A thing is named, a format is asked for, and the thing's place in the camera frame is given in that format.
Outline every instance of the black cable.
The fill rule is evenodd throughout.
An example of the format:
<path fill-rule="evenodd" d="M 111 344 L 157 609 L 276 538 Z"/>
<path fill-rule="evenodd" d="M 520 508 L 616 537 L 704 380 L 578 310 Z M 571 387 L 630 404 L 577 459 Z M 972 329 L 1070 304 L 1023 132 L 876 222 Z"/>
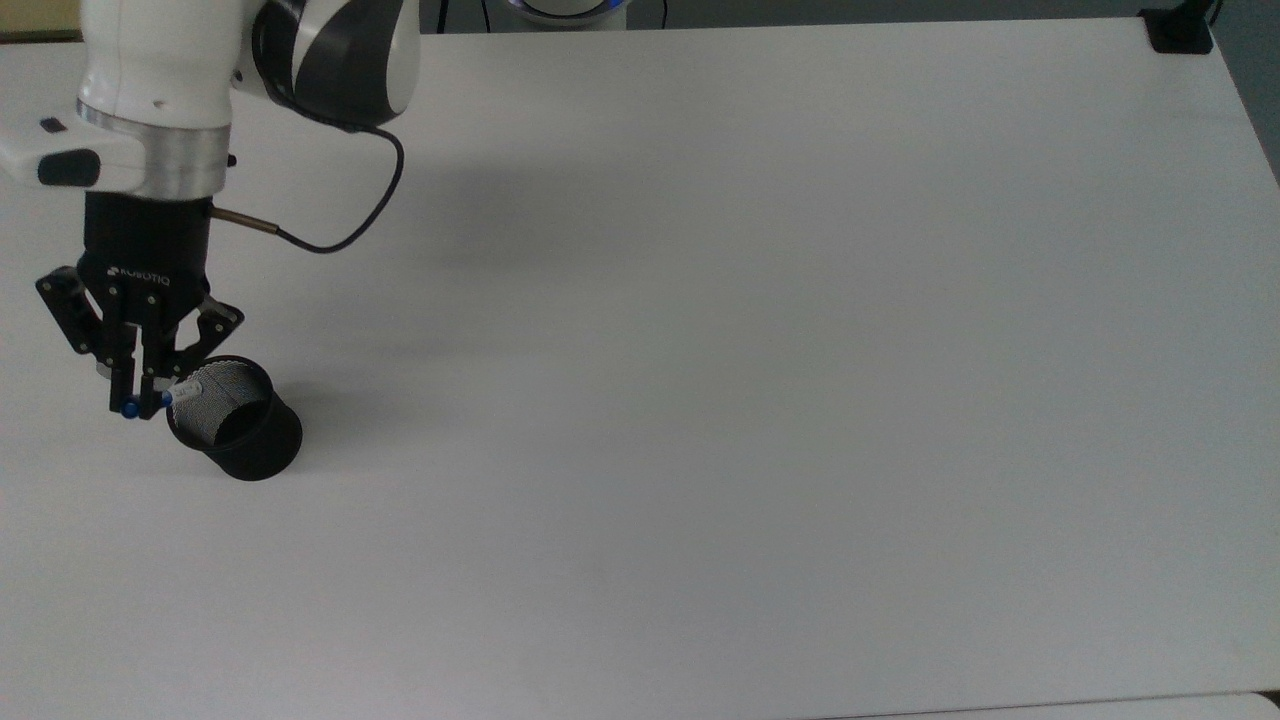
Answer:
<path fill-rule="evenodd" d="M 392 146 L 396 147 L 396 172 L 392 173 L 392 181 L 387 183 L 387 190 L 383 192 L 383 197 L 378 201 L 378 205 L 374 206 L 374 210 L 369 214 L 369 217 L 365 218 L 365 222 L 360 223 L 360 227 L 356 228 L 353 233 L 347 236 L 340 242 L 324 246 L 311 245 L 310 242 L 297 237 L 296 234 L 287 232 L 284 228 L 276 225 L 275 223 L 253 218 L 251 215 L 243 215 L 241 213 L 223 210 L 221 208 L 214 208 L 211 211 L 211 217 L 219 220 L 227 220 L 229 223 L 244 225 L 247 228 L 252 228 L 259 232 L 274 234 L 276 237 L 283 238 L 285 242 L 293 245 L 294 247 L 301 247 L 302 250 L 306 250 L 307 252 L 314 252 L 316 255 L 332 255 L 334 252 L 338 252 L 339 250 L 346 250 L 347 247 L 351 246 L 352 242 L 360 240 L 360 236 L 365 234 L 365 231 L 367 231 L 370 225 L 374 224 L 374 220 L 378 219 L 378 215 L 383 213 L 383 208 L 387 208 L 387 204 L 390 201 L 392 195 L 396 193 L 396 186 L 399 184 L 401 174 L 403 174 L 404 172 L 404 146 L 401 145 L 398 137 L 381 128 L 357 128 L 353 132 L 376 135 L 378 137 L 384 138 L 387 142 L 390 142 Z"/>

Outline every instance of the gray floor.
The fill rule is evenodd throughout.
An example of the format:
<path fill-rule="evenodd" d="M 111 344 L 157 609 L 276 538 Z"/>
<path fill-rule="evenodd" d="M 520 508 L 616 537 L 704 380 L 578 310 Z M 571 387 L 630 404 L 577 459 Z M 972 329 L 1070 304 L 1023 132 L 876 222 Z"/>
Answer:
<path fill-rule="evenodd" d="M 517 22 L 488 0 L 494 32 Z M 484 32 L 481 0 L 451 0 L 445 32 Z M 667 27 L 742 27 L 1016 18 L 1133 17 L 1172 0 L 668 0 Z M 440 0 L 422 0 L 422 29 L 435 32 Z M 662 0 L 634 0 L 632 29 L 657 28 Z M 1225 0 L 1215 35 L 1249 110 L 1272 172 L 1280 169 L 1280 0 Z"/>

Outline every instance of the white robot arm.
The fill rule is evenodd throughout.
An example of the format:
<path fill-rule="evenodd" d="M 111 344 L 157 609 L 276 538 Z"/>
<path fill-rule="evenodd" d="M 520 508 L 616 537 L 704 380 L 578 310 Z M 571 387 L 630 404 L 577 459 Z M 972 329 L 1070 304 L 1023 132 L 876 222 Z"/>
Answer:
<path fill-rule="evenodd" d="M 84 254 L 36 286 L 72 347 L 110 377 L 110 410 L 151 418 L 164 387 L 243 319 L 205 278 L 232 86 L 380 132 L 417 82 L 417 1 L 83 0 L 81 23 L 88 68 L 74 108 L 0 118 L 0 165 L 23 183 L 86 191 Z M 200 340 L 179 350 L 193 310 Z"/>

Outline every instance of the black cup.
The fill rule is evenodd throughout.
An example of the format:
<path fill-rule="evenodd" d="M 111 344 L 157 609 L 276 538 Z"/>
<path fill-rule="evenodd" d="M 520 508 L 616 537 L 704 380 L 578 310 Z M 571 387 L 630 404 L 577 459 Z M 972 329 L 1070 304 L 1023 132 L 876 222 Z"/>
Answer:
<path fill-rule="evenodd" d="M 302 447 L 297 413 L 275 395 L 266 370 L 252 360 L 223 355 L 201 363 L 183 380 L 201 384 L 198 397 L 169 407 L 169 429 L 183 445 L 207 455 L 238 480 L 265 480 L 288 468 Z"/>

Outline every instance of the metal mesh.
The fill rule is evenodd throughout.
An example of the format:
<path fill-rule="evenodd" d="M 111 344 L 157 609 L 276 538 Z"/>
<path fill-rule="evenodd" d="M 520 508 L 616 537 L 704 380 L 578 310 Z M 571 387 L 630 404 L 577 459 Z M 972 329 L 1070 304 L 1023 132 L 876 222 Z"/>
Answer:
<path fill-rule="evenodd" d="M 270 392 L 253 369 L 236 360 L 219 360 L 198 368 L 191 374 L 198 380 L 200 397 L 174 404 L 174 424 L 200 442 L 212 447 L 218 430 L 232 413 L 251 402 L 270 400 Z"/>

